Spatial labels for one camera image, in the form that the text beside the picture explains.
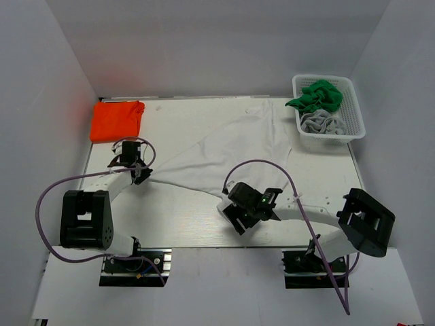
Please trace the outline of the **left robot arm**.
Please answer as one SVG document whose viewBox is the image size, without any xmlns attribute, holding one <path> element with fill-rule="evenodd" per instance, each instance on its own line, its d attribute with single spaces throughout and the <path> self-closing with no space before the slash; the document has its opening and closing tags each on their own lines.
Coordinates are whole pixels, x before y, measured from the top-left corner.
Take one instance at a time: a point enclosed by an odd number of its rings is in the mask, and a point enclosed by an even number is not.
<svg viewBox="0 0 435 326">
<path fill-rule="evenodd" d="M 123 190 L 142 184 L 152 173 L 142 157 L 142 145 L 154 148 L 140 138 L 116 141 L 108 173 L 85 189 L 65 193 L 60 224 L 62 247 L 120 256 L 120 263 L 130 271 L 143 265 L 143 253 L 135 248 L 137 239 L 115 230 L 111 209 L 111 203 Z"/>
</svg>

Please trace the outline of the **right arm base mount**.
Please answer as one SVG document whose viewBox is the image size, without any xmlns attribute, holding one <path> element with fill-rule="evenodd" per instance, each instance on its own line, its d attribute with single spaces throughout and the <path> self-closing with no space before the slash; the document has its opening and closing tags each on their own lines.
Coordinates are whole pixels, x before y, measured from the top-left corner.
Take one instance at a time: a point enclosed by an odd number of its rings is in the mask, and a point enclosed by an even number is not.
<svg viewBox="0 0 435 326">
<path fill-rule="evenodd" d="M 315 255 L 315 245 L 311 240 L 308 247 L 281 250 L 284 283 L 286 289 L 332 289 L 322 259 Z"/>
</svg>

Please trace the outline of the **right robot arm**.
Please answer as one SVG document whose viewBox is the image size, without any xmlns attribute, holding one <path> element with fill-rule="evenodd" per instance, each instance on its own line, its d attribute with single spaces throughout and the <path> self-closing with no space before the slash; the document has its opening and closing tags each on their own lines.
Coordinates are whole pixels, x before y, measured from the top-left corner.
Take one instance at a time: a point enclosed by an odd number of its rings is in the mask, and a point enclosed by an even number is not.
<svg viewBox="0 0 435 326">
<path fill-rule="evenodd" d="M 353 253 L 385 257 L 396 220 L 389 209 L 358 188 L 341 198 L 305 198 L 295 196 L 291 187 L 259 192 L 239 182 L 226 192 L 219 210 L 240 235 L 261 221 L 301 220 L 332 226 L 332 232 L 317 234 L 309 245 L 307 262 L 317 271 Z"/>
</svg>

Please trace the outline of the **grey t shirt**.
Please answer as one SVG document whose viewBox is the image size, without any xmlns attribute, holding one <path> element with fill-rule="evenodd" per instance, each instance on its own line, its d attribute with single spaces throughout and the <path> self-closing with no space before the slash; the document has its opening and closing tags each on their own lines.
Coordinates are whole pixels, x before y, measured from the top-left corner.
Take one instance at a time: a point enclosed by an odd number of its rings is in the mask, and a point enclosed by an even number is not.
<svg viewBox="0 0 435 326">
<path fill-rule="evenodd" d="M 347 131 L 347 125 L 341 118 L 324 109 L 304 114 L 300 126 L 303 132 L 310 134 L 344 135 Z"/>
</svg>

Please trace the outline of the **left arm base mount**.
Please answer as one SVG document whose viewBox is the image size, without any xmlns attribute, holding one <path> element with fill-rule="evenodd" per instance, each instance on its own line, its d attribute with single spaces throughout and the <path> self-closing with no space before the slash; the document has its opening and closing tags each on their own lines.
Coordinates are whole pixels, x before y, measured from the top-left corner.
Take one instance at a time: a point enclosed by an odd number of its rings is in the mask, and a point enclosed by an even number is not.
<svg viewBox="0 0 435 326">
<path fill-rule="evenodd" d="M 105 258 L 99 278 L 100 287 L 164 287 L 171 271 L 171 249 L 137 250 L 138 259 L 125 261 Z"/>
</svg>

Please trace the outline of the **white t shirt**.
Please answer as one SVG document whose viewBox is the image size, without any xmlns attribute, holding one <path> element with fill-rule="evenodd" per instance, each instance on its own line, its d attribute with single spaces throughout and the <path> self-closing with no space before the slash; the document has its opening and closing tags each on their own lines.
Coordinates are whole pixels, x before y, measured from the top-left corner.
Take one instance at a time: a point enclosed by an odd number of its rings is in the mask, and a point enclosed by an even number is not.
<svg viewBox="0 0 435 326">
<path fill-rule="evenodd" d="M 165 107 L 147 122 L 157 146 L 156 170 L 147 193 L 165 215 L 218 217 L 227 200 L 223 184 L 244 181 L 264 191 L 288 182 L 293 114 L 272 100 L 195 100 Z"/>
</svg>

